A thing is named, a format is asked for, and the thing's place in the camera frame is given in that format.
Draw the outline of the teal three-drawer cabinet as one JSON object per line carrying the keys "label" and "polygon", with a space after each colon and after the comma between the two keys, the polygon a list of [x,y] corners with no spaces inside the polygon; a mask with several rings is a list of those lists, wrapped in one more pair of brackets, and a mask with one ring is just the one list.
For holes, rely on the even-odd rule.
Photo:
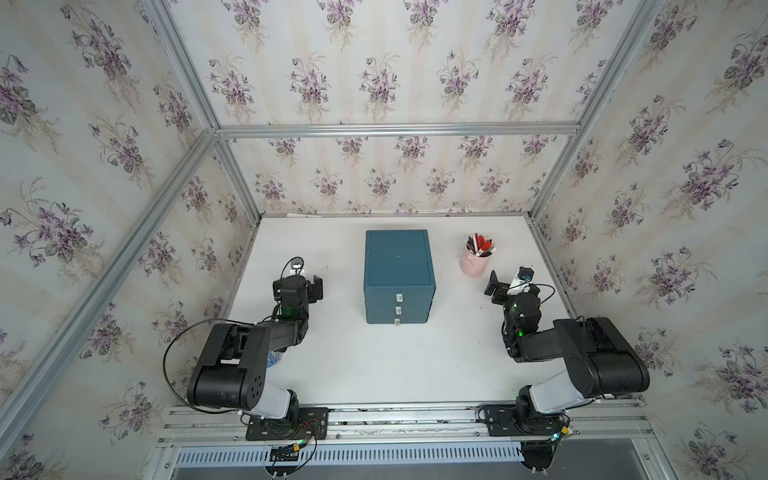
{"label": "teal three-drawer cabinet", "polygon": [[428,231],[368,230],[363,294],[369,324],[425,324],[436,293]]}

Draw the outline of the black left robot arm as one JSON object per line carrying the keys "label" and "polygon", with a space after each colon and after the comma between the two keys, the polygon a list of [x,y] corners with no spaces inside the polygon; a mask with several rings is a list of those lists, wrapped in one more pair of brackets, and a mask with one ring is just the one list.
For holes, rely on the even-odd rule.
{"label": "black left robot arm", "polygon": [[259,323],[206,319],[185,328],[169,342],[174,345],[198,325],[212,325],[185,396],[175,390],[167,369],[162,369],[167,386],[179,401],[209,415],[238,412],[291,426],[300,423],[297,394],[267,381],[268,360],[270,354],[303,342],[309,330],[309,307],[324,297],[323,280],[294,274],[274,281],[273,294],[275,308]]}

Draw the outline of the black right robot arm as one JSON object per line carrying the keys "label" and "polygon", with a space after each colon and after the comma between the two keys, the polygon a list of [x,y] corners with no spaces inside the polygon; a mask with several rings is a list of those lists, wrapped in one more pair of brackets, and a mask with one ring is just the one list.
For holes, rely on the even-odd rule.
{"label": "black right robot arm", "polygon": [[536,385],[524,386],[515,400],[518,424],[553,419],[603,395],[641,393],[650,386],[646,363],[613,322],[606,317],[557,319],[542,330],[542,283],[532,271],[521,270],[513,283],[491,272],[484,294],[503,309],[501,337],[508,356],[517,363],[554,359],[565,370]]}

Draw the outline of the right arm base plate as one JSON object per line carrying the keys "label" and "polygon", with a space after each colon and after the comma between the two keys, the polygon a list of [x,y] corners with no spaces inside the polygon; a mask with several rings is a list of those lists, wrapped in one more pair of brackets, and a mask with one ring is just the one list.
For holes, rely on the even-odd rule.
{"label": "right arm base plate", "polygon": [[491,437],[559,437],[570,426],[564,413],[541,414],[532,407],[515,404],[485,404],[477,411]]}

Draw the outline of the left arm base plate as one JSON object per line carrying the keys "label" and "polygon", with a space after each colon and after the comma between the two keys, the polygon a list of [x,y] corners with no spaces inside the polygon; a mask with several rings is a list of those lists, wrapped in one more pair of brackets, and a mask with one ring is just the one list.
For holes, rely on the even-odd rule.
{"label": "left arm base plate", "polygon": [[268,440],[324,440],[329,426],[330,410],[325,407],[300,407],[285,419],[251,417],[245,439]]}

